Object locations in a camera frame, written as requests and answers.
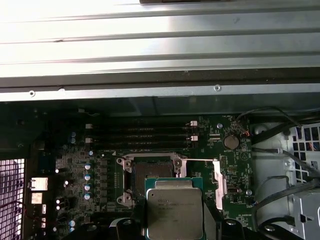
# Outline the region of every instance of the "wire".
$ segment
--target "wire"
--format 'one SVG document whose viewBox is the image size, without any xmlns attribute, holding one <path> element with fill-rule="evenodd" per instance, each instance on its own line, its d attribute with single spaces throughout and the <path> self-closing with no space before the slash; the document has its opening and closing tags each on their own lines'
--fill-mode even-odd
<svg viewBox="0 0 320 240">
<path fill-rule="evenodd" d="M 268 181 L 272 180 L 272 179 L 285 179 L 286 180 L 286 187 L 289 188 L 290 184 L 289 184 L 289 177 L 286 175 L 279 175 L 279 176 L 268 176 L 265 180 L 263 180 L 258 187 L 255 189 L 255 194 L 254 194 L 254 199 L 257 200 L 258 199 L 258 193 L 261 189 L 261 187 Z"/>
<path fill-rule="evenodd" d="M 319 115 L 315 115 L 315 116 L 303 116 L 303 117 L 296 117 L 298 119 L 298 121 L 301 124 L 316 124 L 320 122 L 320 116 Z M 291 121 L 287 121 L 284 123 L 279 124 L 278 126 L 275 126 L 267 131 L 264 131 L 258 135 L 255 135 L 251 138 L 251 143 L 252 145 L 254 144 L 258 144 L 260 142 L 263 142 L 269 138 L 272 138 L 273 136 L 282 133 L 284 131 L 289 130 L 292 127 L 297 126 L 295 123 L 291 122 Z"/>
<path fill-rule="evenodd" d="M 260 226 L 266 226 L 266 225 L 278 223 L 278 222 L 283 222 L 288 225 L 295 226 L 295 218 L 293 216 L 286 215 L 286 216 L 278 216 L 278 217 L 270 218 L 270 219 L 264 221 L 263 223 L 261 223 L 259 225 L 259 228 L 260 228 Z"/>
<path fill-rule="evenodd" d="M 278 149 L 263 149 L 263 148 L 253 147 L 252 151 L 253 152 L 257 152 L 257 153 L 279 154 L 279 150 Z M 312 168 L 311 166 L 309 166 L 308 164 L 306 164 L 305 162 L 300 160 L 295 155 L 293 155 L 290 152 L 287 152 L 285 150 L 283 150 L 282 153 L 284 155 L 290 157 L 295 163 L 299 164 L 302 168 L 307 170 L 314 177 L 320 177 L 320 172 L 318 172 L 316 169 Z"/>
<path fill-rule="evenodd" d="M 257 213 L 258 210 L 262 207 L 264 207 L 265 205 L 272 203 L 276 200 L 282 199 L 284 197 L 287 197 L 291 194 L 297 194 L 303 191 L 307 191 L 307 190 L 311 190 L 314 189 L 315 187 L 319 186 L 319 180 L 318 179 L 313 179 L 310 182 L 304 183 L 304 184 L 299 184 L 296 186 L 292 186 L 290 188 L 287 188 L 285 190 L 276 192 L 268 197 L 266 197 L 265 199 L 263 199 L 262 201 L 260 201 L 257 205 L 253 206 L 251 208 L 252 211 L 252 224 L 253 224 L 253 230 L 257 231 L 258 230 L 258 220 L 257 220 Z"/>
<path fill-rule="evenodd" d="M 282 115 L 284 115 L 290 122 L 294 123 L 296 126 L 298 127 L 302 127 L 302 125 L 296 121 L 295 119 L 293 119 L 291 116 L 289 116 L 287 113 L 285 113 L 284 111 L 282 111 L 280 108 L 276 107 L 276 106 L 265 106 L 265 107 L 260 107 L 260 108 L 255 108 L 255 109 L 252 109 L 252 110 L 249 110 L 249 111 L 246 111 L 244 113 L 241 113 L 236 119 L 235 121 L 239 122 L 239 119 L 242 118 L 243 116 L 245 115 L 248 115 L 248 114 L 252 114 L 254 112 L 257 112 L 257 111 L 263 111 L 263 110 L 276 110 L 278 111 L 279 113 L 281 113 Z"/>
<path fill-rule="evenodd" d="M 32 216 L 29 216 L 27 215 L 27 207 L 26 205 L 21 202 L 21 201 L 11 201 L 11 202 L 7 202 L 6 204 L 3 204 L 0 206 L 0 209 L 6 207 L 6 206 L 9 206 L 11 204 L 21 204 L 24 208 L 24 211 L 23 211 L 23 215 L 28 218 L 28 219 L 31 219 L 31 220 L 34 220 L 34 221 L 37 221 L 37 222 L 40 222 L 40 223 L 43 223 L 43 224 L 56 224 L 56 222 L 48 222 L 48 221 L 42 221 L 40 220 L 38 217 L 32 217 Z"/>
</svg>

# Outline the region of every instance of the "motherboard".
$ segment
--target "motherboard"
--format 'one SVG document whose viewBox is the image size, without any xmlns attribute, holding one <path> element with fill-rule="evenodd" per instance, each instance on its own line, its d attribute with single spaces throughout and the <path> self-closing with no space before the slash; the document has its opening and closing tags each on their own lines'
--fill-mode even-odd
<svg viewBox="0 0 320 240">
<path fill-rule="evenodd" d="M 251 140 L 233 115 L 91 117 L 55 147 L 58 239 L 84 223 L 130 216 L 145 182 L 202 178 L 202 199 L 251 228 Z"/>
</svg>

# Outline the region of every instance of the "black cable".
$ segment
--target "black cable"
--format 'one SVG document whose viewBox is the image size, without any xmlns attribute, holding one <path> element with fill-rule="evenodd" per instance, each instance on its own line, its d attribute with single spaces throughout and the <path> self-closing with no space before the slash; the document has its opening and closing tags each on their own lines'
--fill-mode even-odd
<svg viewBox="0 0 320 240">
<path fill-rule="evenodd" d="M 295 218 L 293 216 L 278 216 L 278 217 L 273 217 L 273 218 L 270 218 L 270 219 L 264 221 L 263 223 L 261 223 L 259 225 L 259 228 L 260 228 L 260 226 L 267 226 L 269 224 L 278 223 L 278 222 L 282 222 L 282 223 L 286 223 L 288 225 L 295 226 Z"/>
<path fill-rule="evenodd" d="M 261 187 L 268 181 L 272 180 L 272 179 L 285 179 L 286 181 L 286 188 L 289 188 L 289 177 L 286 175 L 279 175 L 279 176 L 268 176 L 265 180 L 263 180 L 255 189 L 255 193 L 254 193 L 254 199 L 258 200 L 258 193 L 261 189 Z"/>
<path fill-rule="evenodd" d="M 292 186 L 290 188 L 287 188 L 285 190 L 276 192 L 262 201 L 260 201 L 257 205 L 253 206 L 251 208 L 252 211 L 252 224 L 253 224 L 253 230 L 257 231 L 258 230 L 258 220 L 257 220 L 257 212 L 260 208 L 264 207 L 265 205 L 268 205 L 269 203 L 272 203 L 276 200 L 282 199 L 284 197 L 287 197 L 291 194 L 297 194 L 303 191 L 311 190 L 319 186 L 319 180 L 318 179 L 313 179 L 310 182 Z"/>
<path fill-rule="evenodd" d="M 308 116 L 308 117 L 303 117 L 303 118 L 297 117 L 297 119 L 301 124 L 315 124 L 315 123 L 320 122 L 320 116 L 318 116 L 318 115 Z M 267 131 L 264 131 L 258 135 L 253 136 L 251 138 L 251 143 L 252 143 L 252 145 L 258 144 L 258 143 L 263 142 L 269 138 L 272 138 L 273 136 L 275 136 L 279 133 L 287 131 L 288 129 L 295 127 L 295 126 L 297 126 L 297 125 L 291 121 L 281 123 L 278 126 L 275 126 Z"/>
<path fill-rule="evenodd" d="M 291 116 L 289 116 L 287 113 L 285 113 L 284 111 L 282 111 L 280 108 L 276 107 L 276 106 L 265 106 L 265 107 L 260 107 L 260 108 L 255 108 L 255 109 L 252 109 L 252 110 L 249 110 L 249 111 L 246 111 L 244 113 L 241 113 L 236 119 L 235 121 L 237 123 L 239 123 L 239 120 L 240 118 L 242 118 L 243 116 L 245 115 L 248 115 L 248 114 L 252 114 L 254 112 L 257 112 L 257 111 L 263 111 L 263 110 L 276 110 L 278 111 L 279 113 L 281 113 L 283 116 L 285 116 L 290 122 L 292 122 L 293 124 L 295 124 L 296 126 L 298 127 L 302 127 L 302 125 L 297 121 L 295 120 L 294 118 L 292 118 Z"/>
<path fill-rule="evenodd" d="M 267 154 L 279 154 L 278 149 L 263 149 L 263 148 L 252 148 L 253 152 L 257 153 L 267 153 Z M 295 155 L 291 154 L 290 152 L 287 152 L 285 150 L 282 151 L 282 153 L 288 157 L 290 157 L 295 163 L 299 164 L 302 168 L 307 170 L 313 177 L 320 177 L 320 172 L 318 172 L 316 169 L 312 168 L 308 164 L 306 164 L 304 161 L 300 160 Z"/>
</svg>

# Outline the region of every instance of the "ventilation grille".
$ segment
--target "ventilation grille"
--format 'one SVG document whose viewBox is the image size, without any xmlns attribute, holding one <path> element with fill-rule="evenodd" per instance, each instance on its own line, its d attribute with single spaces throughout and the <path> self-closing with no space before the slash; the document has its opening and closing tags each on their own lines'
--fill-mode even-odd
<svg viewBox="0 0 320 240">
<path fill-rule="evenodd" d="M 293 154 L 306 161 L 306 163 L 315 169 L 320 167 L 320 124 L 304 125 L 302 129 L 293 128 L 295 133 L 291 137 Z M 295 164 L 295 176 L 298 183 L 304 183 L 307 180 L 308 172 Z"/>
<path fill-rule="evenodd" d="M 0 168 L 0 240 L 20 240 L 25 160 L 0 160 Z"/>
</svg>

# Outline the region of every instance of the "metal side panel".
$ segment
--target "metal side panel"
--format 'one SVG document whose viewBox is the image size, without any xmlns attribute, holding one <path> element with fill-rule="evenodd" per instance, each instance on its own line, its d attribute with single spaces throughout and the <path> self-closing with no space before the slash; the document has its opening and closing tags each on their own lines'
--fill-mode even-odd
<svg viewBox="0 0 320 240">
<path fill-rule="evenodd" d="M 0 82 L 27 76 L 319 67 L 319 43 L 316 0 L 0 3 Z"/>
</svg>

